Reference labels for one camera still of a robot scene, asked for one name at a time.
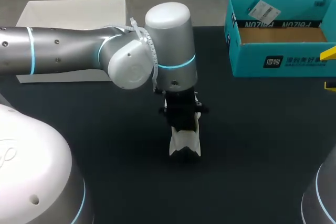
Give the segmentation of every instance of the yellow object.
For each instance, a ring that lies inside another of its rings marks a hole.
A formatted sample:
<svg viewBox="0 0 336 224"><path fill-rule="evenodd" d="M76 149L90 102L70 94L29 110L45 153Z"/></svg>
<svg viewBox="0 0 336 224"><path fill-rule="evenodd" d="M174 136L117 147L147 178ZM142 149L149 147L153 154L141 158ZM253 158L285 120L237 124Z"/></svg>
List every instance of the yellow object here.
<svg viewBox="0 0 336 224"><path fill-rule="evenodd" d="M332 47L320 54L320 60L336 60L336 47ZM336 83L324 82L324 89L336 92Z"/></svg>
<svg viewBox="0 0 336 224"><path fill-rule="evenodd" d="M320 60L336 60L336 47L324 51L320 55Z"/></svg>
<svg viewBox="0 0 336 224"><path fill-rule="evenodd" d="M336 85L327 85L327 82L324 82L324 89L336 92Z"/></svg>

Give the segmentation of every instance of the white box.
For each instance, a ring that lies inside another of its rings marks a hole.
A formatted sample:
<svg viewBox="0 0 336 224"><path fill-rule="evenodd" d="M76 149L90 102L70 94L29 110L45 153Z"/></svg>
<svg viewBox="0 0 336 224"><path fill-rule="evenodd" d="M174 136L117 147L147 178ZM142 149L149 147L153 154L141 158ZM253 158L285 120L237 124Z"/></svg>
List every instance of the white box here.
<svg viewBox="0 0 336 224"><path fill-rule="evenodd" d="M29 1L16 26L65 29L96 29L106 25L125 25L125 0ZM21 83L110 81L102 70L17 76Z"/></svg>

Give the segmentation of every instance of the robotic arm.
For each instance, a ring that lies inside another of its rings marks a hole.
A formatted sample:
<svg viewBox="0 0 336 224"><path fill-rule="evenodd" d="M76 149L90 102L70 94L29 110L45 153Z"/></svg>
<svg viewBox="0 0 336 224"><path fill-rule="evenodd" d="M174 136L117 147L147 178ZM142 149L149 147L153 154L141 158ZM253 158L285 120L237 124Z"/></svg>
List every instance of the robotic arm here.
<svg viewBox="0 0 336 224"><path fill-rule="evenodd" d="M96 30L1 27L0 74L61 73L102 69L120 88L143 85L153 71L160 110L172 127L170 155L184 147L201 155L195 48L189 9L165 3L150 9L145 28Z"/></svg>

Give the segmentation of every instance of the barcode label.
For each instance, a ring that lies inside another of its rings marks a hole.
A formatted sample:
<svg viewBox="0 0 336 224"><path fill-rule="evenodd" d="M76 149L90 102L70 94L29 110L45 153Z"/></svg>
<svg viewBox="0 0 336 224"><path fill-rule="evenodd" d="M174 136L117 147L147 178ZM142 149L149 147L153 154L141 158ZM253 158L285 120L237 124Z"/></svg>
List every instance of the barcode label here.
<svg viewBox="0 0 336 224"><path fill-rule="evenodd" d="M280 13L280 10L260 0L248 15L269 25Z"/></svg>

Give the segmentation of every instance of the screw hole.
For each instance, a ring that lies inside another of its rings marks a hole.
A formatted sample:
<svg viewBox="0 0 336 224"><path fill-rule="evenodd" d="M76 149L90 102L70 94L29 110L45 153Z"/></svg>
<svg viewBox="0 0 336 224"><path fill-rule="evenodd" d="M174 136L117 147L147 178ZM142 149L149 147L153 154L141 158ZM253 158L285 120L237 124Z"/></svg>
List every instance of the screw hole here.
<svg viewBox="0 0 336 224"><path fill-rule="evenodd" d="M38 199L37 195L35 195L35 194L30 196L29 201L33 205L38 205L40 203L40 200Z"/></svg>

